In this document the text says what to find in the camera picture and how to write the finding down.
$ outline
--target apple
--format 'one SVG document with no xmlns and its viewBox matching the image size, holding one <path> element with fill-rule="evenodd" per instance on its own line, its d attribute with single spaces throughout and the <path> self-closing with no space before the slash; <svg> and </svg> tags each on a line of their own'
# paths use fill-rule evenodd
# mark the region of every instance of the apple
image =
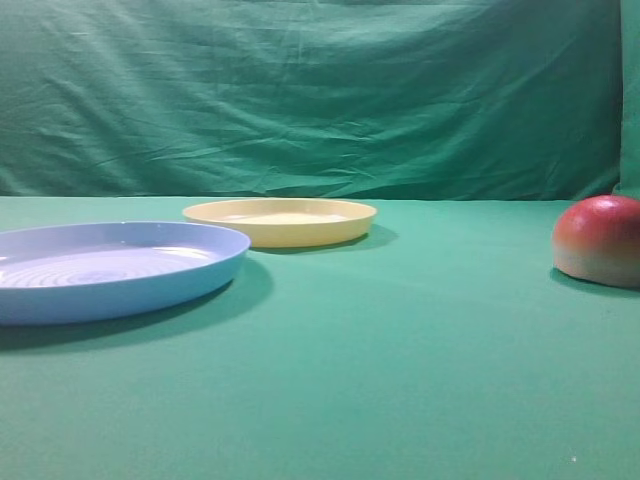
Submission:
<svg viewBox="0 0 640 480">
<path fill-rule="evenodd" d="M 621 195 L 581 200 L 558 219 L 555 267 L 614 287 L 640 287 L 640 201 Z"/>
</svg>

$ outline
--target yellow plate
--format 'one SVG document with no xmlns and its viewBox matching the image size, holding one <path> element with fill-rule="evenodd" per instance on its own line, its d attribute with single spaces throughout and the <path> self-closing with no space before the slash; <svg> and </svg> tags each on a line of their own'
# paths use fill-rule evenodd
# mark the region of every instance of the yellow plate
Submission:
<svg viewBox="0 0 640 480">
<path fill-rule="evenodd" d="M 252 247 L 317 247 L 368 233 L 377 210 L 369 205 L 317 198 L 257 198 L 193 205 L 183 215 L 195 223 L 239 230 Z"/>
</svg>

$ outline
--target plate rim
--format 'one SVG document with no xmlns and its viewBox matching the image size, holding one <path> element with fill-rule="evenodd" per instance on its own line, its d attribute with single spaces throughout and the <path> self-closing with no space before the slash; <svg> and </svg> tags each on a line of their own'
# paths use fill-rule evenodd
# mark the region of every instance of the plate rim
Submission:
<svg viewBox="0 0 640 480">
<path fill-rule="evenodd" d="M 202 224 L 202 223 L 193 223 L 193 222 L 175 222 L 175 221 L 154 221 L 154 220 L 141 220 L 141 221 L 136 221 L 136 220 L 132 220 L 132 221 L 121 221 L 121 222 L 87 222 L 87 223 L 70 223 L 70 224 L 56 224 L 56 225 L 48 225 L 48 226 L 39 226 L 39 227 L 27 227 L 27 228 L 21 228 L 21 229 L 12 229 L 12 230 L 3 230 L 0 231 L 0 241 L 2 240 L 2 236 L 4 235 L 8 235 L 8 234 L 12 234 L 12 233 L 26 233 L 26 232 L 34 232 L 34 231 L 41 231 L 41 230 L 49 230 L 49 229 L 55 229 L 55 228 L 72 228 L 72 227 L 81 227 L 81 226 L 105 226 L 105 225 L 123 225 L 123 224 L 163 224 L 163 225 L 193 225 L 196 226 L 198 228 L 201 227 L 205 227 L 205 228 L 214 228 L 214 229 L 218 229 L 218 230 L 226 230 L 226 231 L 230 231 L 231 233 L 237 235 L 239 238 L 242 238 L 244 240 L 244 245 L 242 248 L 239 248 L 238 251 L 236 253 L 234 253 L 233 255 L 227 256 L 225 258 L 219 259 L 219 260 L 215 260 L 211 263 L 207 263 L 205 265 L 200 265 L 197 267 L 190 267 L 190 268 L 185 268 L 182 270 L 178 270 L 175 272 L 165 272 L 165 273 L 157 273 L 157 274 L 151 274 L 151 275 L 144 275 L 142 277 L 136 277 L 136 278 L 124 278 L 124 279 L 117 279 L 117 280 L 105 280 L 105 281 L 101 281 L 101 282 L 95 282 L 95 283 L 80 283 L 80 284 L 76 284 L 76 285 L 48 285 L 48 286 L 42 286 L 42 287 L 6 287 L 6 286 L 2 286 L 0 285 L 0 292 L 11 292 L 11 291 L 35 291 L 35 290 L 68 290 L 68 289 L 86 289 L 86 288 L 91 288 L 91 287 L 100 287 L 103 285 L 112 285 L 112 284 L 122 284 L 122 283 L 128 283 L 128 282 L 140 282 L 140 281 L 145 281 L 151 278 L 162 278 L 162 277 L 169 277 L 172 275 L 180 275 L 182 273 L 187 273 L 187 272 L 193 272 L 193 271 L 199 271 L 202 269 L 206 269 L 206 268 L 211 268 L 213 265 L 228 261 L 228 260 L 232 260 L 234 258 L 237 257 L 241 257 L 243 255 L 245 255 L 247 253 L 247 251 L 251 248 L 251 238 L 244 232 L 240 232 L 238 230 L 234 230 L 233 228 L 228 228 L 225 226 L 221 226 L 221 225 L 212 225 L 212 224 Z"/>
<path fill-rule="evenodd" d="M 220 203 L 254 203 L 254 202 L 279 202 L 279 201 L 305 201 L 305 202 L 313 202 L 313 203 L 342 203 L 342 204 L 350 204 L 350 205 L 358 205 L 361 207 L 365 207 L 369 209 L 369 213 L 366 215 L 359 215 L 357 217 L 343 218 L 340 220 L 332 220 L 330 222 L 304 222 L 304 223 L 260 223 L 260 222 L 251 222 L 251 223 L 242 223 L 242 222 L 234 222 L 232 220 L 215 220 L 210 218 L 205 218 L 204 216 L 196 217 L 194 215 L 190 215 L 188 213 L 189 210 L 195 209 L 197 207 L 204 207 L 206 205 L 220 204 Z M 340 223 L 348 223 L 348 222 L 357 222 L 362 220 L 372 219 L 378 214 L 378 209 L 372 205 L 362 202 L 353 202 L 350 200 L 343 199 L 333 199 L 333 198 L 305 198 L 305 197 L 251 197 L 251 198 L 238 198 L 238 199 L 225 199 L 225 200 L 213 200 L 211 202 L 202 202 L 194 205 L 190 205 L 185 207 L 182 210 L 182 215 L 187 218 L 189 221 L 195 222 L 209 222 L 208 225 L 217 225 L 223 228 L 230 228 L 227 225 L 251 225 L 253 227 L 265 227 L 265 228 L 280 228 L 280 227 L 308 227 L 308 226 L 316 226 L 316 225 L 330 225 L 330 224 L 340 224 Z"/>
</svg>

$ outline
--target green tablecloth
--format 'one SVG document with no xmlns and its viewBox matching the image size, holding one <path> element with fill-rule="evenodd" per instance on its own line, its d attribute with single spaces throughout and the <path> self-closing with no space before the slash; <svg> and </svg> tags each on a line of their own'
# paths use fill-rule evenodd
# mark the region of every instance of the green tablecloth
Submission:
<svg viewBox="0 0 640 480">
<path fill-rule="evenodd" d="M 0 199 L 0 228 L 203 199 Z M 0 329 L 2 480 L 637 479 L 640 296 L 551 269 L 566 202 L 372 201 L 223 294 Z"/>
</svg>

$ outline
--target plate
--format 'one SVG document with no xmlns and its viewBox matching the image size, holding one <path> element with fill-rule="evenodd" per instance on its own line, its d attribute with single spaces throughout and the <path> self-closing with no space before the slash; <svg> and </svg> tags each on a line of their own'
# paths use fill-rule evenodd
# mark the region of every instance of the plate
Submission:
<svg viewBox="0 0 640 480">
<path fill-rule="evenodd" d="M 253 247 L 318 247 L 365 235 L 377 210 L 343 200 L 260 198 L 225 200 L 184 209 L 191 222 L 247 234 Z"/>
<path fill-rule="evenodd" d="M 0 324 L 124 317 L 213 292 L 250 239 L 183 222 L 63 225 L 0 233 Z"/>
</svg>

